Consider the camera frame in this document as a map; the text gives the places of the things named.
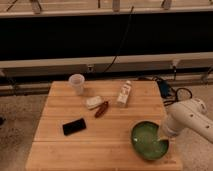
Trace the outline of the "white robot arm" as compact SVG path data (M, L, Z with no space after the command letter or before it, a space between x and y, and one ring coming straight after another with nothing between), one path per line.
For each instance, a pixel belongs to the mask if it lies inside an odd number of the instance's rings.
M177 137L189 128L213 143L213 121L205 116L207 107L199 98L176 102L168 107L167 116L158 129L158 140Z

